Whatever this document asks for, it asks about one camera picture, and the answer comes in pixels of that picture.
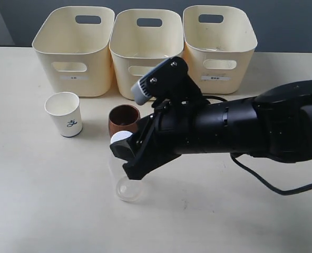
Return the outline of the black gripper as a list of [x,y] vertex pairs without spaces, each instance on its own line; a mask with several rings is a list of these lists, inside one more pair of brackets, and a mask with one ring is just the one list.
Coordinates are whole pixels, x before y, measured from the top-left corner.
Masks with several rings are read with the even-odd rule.
[[110,149],[121,160],[131,180],[142,180],[153,170],[179,158],[185,148],[194,153],[194,129],[199,112],[211,103],[204,97],[185,104],[163,102],[136,122],[136,130],[112,135]]

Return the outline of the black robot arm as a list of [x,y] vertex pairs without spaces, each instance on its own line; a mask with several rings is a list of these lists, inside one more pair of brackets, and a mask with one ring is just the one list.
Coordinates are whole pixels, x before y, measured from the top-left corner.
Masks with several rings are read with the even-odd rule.
[[312,160],[312,80],[259,96],[211,104],[204,98],[166,102],[138,122],[130,137],[110,145],[140,180],[183,154],[230,153],[282,163]]

